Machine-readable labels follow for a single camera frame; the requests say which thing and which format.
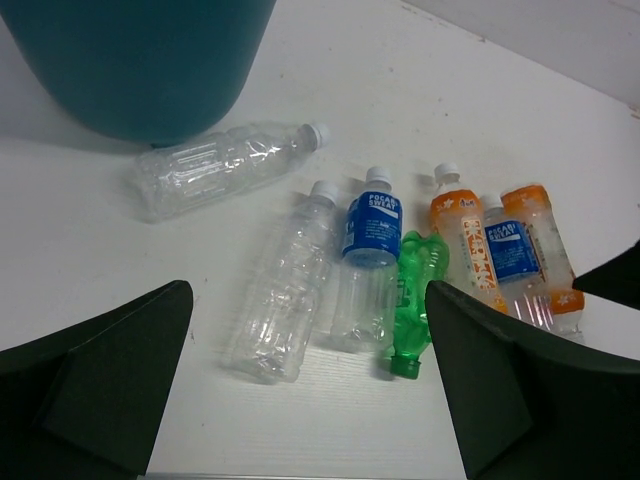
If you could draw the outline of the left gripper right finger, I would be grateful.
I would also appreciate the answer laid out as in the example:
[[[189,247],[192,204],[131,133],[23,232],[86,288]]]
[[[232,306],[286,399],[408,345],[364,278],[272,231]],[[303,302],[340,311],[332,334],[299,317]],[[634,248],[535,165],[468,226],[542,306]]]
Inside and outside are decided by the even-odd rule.
[[[639,363],[426,289],[436,360],[468,479],[636,479]]]

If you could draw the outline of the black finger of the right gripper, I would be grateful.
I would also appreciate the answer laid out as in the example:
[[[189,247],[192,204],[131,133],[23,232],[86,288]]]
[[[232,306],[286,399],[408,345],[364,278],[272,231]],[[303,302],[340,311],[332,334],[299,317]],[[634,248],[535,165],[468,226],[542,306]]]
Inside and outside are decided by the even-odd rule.
[[[638,309],[640,303],[639,247],[625,252],[573,281],[573,288],[614,303]]]

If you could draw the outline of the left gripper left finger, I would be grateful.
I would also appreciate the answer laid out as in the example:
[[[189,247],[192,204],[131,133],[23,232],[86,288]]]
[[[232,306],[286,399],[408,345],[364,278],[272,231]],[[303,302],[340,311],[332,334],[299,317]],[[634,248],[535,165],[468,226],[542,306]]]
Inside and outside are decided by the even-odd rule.
[[[2,478],[145,475],[193,307],[174,280],[2,351]]]

